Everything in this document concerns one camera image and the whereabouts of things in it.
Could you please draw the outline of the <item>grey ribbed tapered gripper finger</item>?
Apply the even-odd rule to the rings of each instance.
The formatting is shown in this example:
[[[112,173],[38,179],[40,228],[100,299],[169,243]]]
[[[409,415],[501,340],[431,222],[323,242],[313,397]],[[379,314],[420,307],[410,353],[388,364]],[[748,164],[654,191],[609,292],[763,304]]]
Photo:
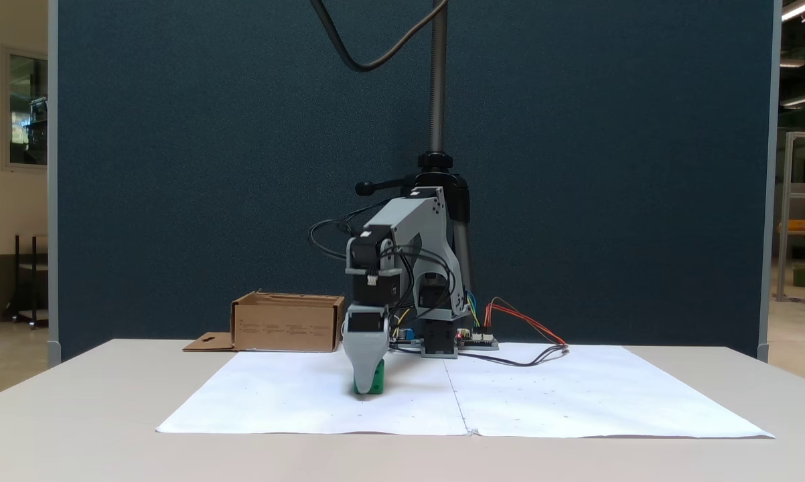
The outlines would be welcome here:
[[[344,351],[352,365],[356,393],[371,390],[375,372],[388,350],[388,333],[345,333]]]

